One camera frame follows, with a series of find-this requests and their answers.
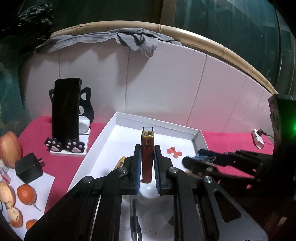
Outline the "red lighter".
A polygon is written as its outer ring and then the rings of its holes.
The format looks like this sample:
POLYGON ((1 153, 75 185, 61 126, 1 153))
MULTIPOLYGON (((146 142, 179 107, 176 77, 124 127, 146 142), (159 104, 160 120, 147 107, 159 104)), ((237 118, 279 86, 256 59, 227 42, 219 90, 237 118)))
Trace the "red lighter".
POLYGON ((143 127, 142 129, 142 183, 151 183, 152 164, 154 156, 154 129, 143 127))

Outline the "white shallow cardboard tray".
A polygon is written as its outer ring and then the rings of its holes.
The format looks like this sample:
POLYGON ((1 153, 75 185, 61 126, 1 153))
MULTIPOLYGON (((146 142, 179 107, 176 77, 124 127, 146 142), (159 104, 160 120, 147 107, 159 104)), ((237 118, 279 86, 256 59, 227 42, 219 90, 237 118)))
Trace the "white shallow cardboard tray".
POLYGON ((196 179, 182 158, 207 144, 201 131, 116 113, 68 189, 79 207, 77 240, 201 240, 196 179))

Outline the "clear black pen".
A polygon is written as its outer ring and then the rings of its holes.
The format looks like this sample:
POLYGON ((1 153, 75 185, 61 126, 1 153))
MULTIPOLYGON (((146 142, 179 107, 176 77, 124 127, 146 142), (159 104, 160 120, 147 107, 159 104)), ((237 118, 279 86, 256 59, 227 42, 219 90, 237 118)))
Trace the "clear black pen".
POLYGON ((135 196, 129 197, 130 202, 130 232, 132 240, 142 241, 142 231, 138 221, 136 198, 135 196))

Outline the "black cat phone stand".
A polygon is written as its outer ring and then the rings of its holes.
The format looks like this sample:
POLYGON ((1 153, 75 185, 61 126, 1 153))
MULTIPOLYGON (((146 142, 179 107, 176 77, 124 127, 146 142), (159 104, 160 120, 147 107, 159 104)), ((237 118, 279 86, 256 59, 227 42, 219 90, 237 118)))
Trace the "black cat phone stand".
POLYGON ((45 146, 53 153, 82 154, 86 150, 86 142, 80 139, 80 135, 88 132, 94 120, 91 88, 83 88, 74 99, 69 96, 55 100, 53 89, 49 90, 49 96, 52 102, 52 136, 45 140, 45 146))

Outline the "white earbud case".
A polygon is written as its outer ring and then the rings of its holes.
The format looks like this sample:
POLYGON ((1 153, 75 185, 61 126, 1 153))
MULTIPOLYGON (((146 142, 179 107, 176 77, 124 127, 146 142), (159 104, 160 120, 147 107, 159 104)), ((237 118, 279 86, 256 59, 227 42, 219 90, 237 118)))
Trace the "white earbud case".
POLYGON ((79 134, 87 133, 90 128, 90 119, 85 116, 79 116, 79 134))

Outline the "black smartphone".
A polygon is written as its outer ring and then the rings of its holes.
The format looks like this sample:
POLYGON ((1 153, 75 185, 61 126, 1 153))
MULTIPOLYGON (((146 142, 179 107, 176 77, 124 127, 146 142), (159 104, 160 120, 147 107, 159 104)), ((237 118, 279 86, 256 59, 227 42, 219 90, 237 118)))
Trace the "black smartphone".
POLYGON ((52 99, 52 137, 65 144, 79 138, 80 78, 57 79, 52 99))

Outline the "black power adapter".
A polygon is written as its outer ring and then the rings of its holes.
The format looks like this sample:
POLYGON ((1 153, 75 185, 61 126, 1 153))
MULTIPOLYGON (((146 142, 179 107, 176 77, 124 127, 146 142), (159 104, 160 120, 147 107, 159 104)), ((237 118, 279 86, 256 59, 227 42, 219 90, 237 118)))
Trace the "black power adapter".
POLYGON ((25 184, 29 184, 43 175, 43 166, 45 162, 42 159, 38 159, 34 153, 29 153, 15 163, 16 175, 25 184))

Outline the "orange tangerine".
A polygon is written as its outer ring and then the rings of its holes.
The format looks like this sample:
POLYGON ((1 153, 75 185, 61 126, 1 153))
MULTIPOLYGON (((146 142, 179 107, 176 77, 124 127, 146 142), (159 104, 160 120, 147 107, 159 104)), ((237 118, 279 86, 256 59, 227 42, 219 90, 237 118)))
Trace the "orange tangerine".
POLYGON ((34 188, 28 184, 20 185, 17 188, 17 196, 20 202, 25 205, 33 205, 37 200, 37 194, 34 188))

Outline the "red apple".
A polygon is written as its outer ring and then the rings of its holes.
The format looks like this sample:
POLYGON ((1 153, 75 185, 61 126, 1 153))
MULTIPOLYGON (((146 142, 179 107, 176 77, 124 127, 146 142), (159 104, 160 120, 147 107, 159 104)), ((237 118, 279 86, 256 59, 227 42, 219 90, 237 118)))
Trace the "red apple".
POLYGON ((12 131, 1 136, 0 156, 6 166, 15 168, 16 162, 22 158, 22 154, 22 147, 12 131))

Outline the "grey cloth on chair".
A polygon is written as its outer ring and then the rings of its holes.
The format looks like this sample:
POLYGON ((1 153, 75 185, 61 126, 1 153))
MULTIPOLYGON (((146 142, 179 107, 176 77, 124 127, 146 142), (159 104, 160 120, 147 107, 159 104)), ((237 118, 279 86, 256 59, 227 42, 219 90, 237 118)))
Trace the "grey cloth on chair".
POLYGON ((152 57, 159 42, 180 46, 174 38, 143 28, 119 28, 107 32, 95 32, 82 35, 60 35, 52 37, 36 48, 39 54, 52 53, 78 43, 95 44, 114 40, 117 44, 129 47, 132 51, 152 57))

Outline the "bamboo chair frame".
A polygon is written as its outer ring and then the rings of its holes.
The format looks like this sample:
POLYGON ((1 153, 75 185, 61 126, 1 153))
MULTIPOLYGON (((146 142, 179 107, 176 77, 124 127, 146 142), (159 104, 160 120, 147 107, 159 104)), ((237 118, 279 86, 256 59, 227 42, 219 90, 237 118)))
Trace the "bamboo chair frame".
POLYGON ((170 36, 176 41, 181 42, 184 46, 200 50, 204 53, 208 53, 212 56, 216 56, 225 60, 234 67, 245 72, 248 76, 261 84, 271 94, 277 94, 277 91, 272 86, 272 84, 257 69, 255 69, 238 54, 226 48, 224 45, 215 42, 214 40, 180 28, 140 21, 100 21, 79 24, 73 27, 65 28, 54 32, 51 37, 60 35, 82 35, 93 32, 106 32, 121 28, 143 28, 170 36))

